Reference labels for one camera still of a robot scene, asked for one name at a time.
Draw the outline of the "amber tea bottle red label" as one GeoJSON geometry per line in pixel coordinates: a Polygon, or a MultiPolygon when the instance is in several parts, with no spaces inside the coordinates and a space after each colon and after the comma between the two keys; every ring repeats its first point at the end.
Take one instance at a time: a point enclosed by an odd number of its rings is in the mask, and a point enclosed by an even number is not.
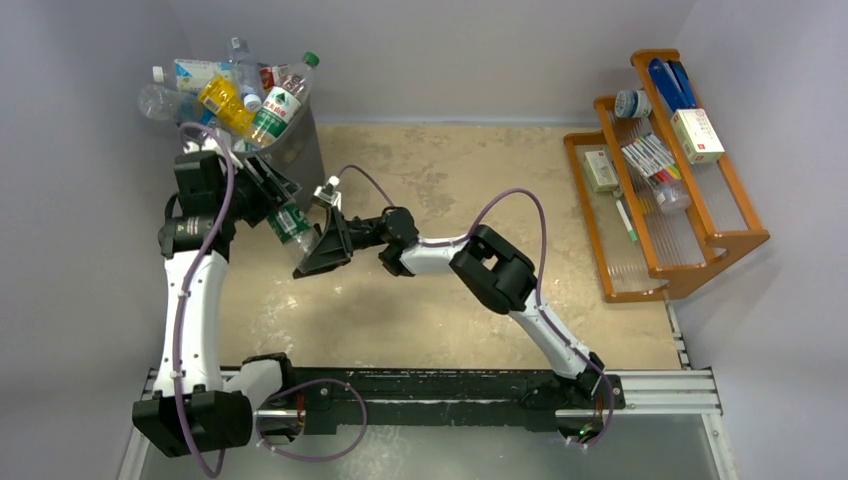
{"type": "Polygon", "coordinates": [[[288,64],[282,65],[267,65],[261,64],[259,69],[260,79],[265,91],[272,89],[274,86],[281,86],[284,77],[289,69],[288,64]]]}

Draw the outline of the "yellow plastic bottle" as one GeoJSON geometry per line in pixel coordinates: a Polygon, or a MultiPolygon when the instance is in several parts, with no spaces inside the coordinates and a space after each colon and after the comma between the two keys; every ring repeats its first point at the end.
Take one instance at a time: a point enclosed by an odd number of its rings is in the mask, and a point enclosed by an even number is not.
{"type": "Polygon", "coordinates": [[[241,100],[238,89],[225,77],[212,77],[198,93],[199,102],[237,134],[246,134],[255,117],[241,100]]]}

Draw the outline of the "green white label bottle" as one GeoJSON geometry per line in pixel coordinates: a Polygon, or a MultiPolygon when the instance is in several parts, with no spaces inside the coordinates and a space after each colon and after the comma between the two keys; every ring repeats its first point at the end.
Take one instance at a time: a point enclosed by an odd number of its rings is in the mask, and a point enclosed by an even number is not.
{"type": "Polygon", "coordinates": [[[319,64],[319,57],[307,51],[299,63],[286,70],[281,83],[271,88],[254,117],[246,136],[249,144],[266,148],[282,136],[309,99],[319,64]]]}

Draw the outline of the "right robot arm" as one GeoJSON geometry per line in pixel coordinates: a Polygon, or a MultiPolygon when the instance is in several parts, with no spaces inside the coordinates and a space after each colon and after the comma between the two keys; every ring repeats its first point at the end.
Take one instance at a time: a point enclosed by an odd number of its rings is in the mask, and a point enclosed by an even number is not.
{"type": "Polygon", "coordinates": [[[465,237],[429,240],[420,236],[404,207],[351,220],[332,207],[316,245],[304,254],[293,276],[328,273],[348,264],[356,251],[377,246],[383,249],[378,258],[391,275],[453,273],[483,307],[516,322],[548,360],[569,404],[584,407],[600,392],[614,395],[599,357],[569,332],[544,298],[541,268],[487,225],[474,227],[465,237]]]}

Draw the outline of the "green label clear bottle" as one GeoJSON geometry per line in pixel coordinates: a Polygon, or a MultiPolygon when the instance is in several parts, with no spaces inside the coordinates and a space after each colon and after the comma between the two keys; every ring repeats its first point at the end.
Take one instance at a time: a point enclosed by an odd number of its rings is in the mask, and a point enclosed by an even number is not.
{"type": "Polygon", "coordinates": [[[292,256],[310,253],[318,242],[315,229],[297,203],[281,206],[267,218],[267,222],[292,256]]]}

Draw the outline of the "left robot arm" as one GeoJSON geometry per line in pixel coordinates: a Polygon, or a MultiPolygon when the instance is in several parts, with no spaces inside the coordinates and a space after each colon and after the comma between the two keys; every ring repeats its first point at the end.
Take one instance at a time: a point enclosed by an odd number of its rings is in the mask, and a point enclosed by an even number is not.
{"type": "Polygon", "coordinates": [[[180,155],[178,190],[158,232],[167,280],[163,353],[152,396],[134,403],[132,422],[162,454],[183,457],[245,446],[265,403],[284,409],[297,399],[288,356],[261,354],[222,374],[219,310],[239,221],[254,227],[292,200],[296,183],[256,157],[229,174],[212,151],[180,155]]]}

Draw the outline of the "blue label water bottle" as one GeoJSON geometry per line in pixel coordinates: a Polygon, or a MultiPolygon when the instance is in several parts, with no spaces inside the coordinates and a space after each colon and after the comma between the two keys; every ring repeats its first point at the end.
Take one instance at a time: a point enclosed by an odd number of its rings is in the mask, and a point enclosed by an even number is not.
{"type": "Polygon", "coordinates": [[[155,83],[194,95],[199,94],[216,76],[232,81],[232,65],[229,62],[174,59],[166,66],[152,67],[155,83]]]}

